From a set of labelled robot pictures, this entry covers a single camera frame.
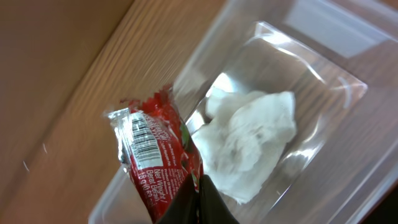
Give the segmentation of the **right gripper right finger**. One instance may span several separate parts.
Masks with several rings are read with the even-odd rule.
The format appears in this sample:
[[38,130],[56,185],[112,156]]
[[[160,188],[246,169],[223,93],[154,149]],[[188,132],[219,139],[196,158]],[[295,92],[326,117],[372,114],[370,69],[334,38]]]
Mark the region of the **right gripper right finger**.
[[208,175],[200,179],[199,200],[200,224],[239,224]]

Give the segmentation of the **white napkin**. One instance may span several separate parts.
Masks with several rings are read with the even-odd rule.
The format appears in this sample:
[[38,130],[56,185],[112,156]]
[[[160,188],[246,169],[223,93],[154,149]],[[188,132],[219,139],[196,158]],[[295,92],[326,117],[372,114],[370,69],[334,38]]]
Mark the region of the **white napkin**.
[[250,202],[297,133],[291,91],[247,94],[211,91],[210,123],[192,134],[203,170],[217,190],[239,204]]

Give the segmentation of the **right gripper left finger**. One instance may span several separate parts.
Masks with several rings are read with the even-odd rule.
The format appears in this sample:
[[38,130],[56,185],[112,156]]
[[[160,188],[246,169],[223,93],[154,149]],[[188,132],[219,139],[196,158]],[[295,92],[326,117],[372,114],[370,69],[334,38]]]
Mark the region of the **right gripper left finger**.
[[166,212],[157,221],[157,224],[196,224],[197,215],[197,196],[194,181],[188,175],[177,194],[172,200]]

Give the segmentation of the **red snack wrapper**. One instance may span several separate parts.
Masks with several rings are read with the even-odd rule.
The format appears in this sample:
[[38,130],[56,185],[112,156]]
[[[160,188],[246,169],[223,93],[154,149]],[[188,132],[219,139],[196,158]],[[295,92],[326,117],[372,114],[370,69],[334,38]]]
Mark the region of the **red snack wrapper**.
[[188,175],[199,196],[202,159],[175,105],[172,85],[145,101],[130,100],[126,108],[107,117],[118,140],[119,160],[128,166],[153,223],[166,212]]

